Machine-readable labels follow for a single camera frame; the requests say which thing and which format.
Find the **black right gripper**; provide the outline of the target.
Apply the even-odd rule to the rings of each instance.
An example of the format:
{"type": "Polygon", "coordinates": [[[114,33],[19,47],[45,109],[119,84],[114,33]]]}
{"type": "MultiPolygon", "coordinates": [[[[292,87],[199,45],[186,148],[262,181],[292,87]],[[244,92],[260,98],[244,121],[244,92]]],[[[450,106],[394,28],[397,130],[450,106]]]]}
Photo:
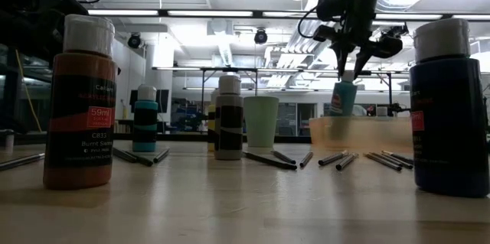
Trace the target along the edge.
{"type": "Polygon", "coordinates": [[[326,25],[320,25],[313,34],[315,41],[331,41],[331,49],[337,57],[338,76],[345,71],[347,56],[359,47],[354,65],[354,78],[361,75],[365,64],[371,57],[389,58],[398,54],[403,48],[403,42],[390,35],[383,35],[377,41],[370,39],[371,27],[375,19],[377,0],[318,0],[317,17],[321,21],[331,21],[338,18],[341,28],[336,30],[326,25]]]}

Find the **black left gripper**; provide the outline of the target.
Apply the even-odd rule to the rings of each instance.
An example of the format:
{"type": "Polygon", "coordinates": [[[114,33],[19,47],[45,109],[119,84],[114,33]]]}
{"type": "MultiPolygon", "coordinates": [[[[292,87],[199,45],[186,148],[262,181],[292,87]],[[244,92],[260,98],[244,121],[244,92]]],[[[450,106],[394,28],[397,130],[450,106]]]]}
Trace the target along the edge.
{"type": "Polygon", "coordinates": [[[22,52],[42,60],[53,60],[62,51],[64,14],[56,9],[24,12],[28,29],[22,52]]]}

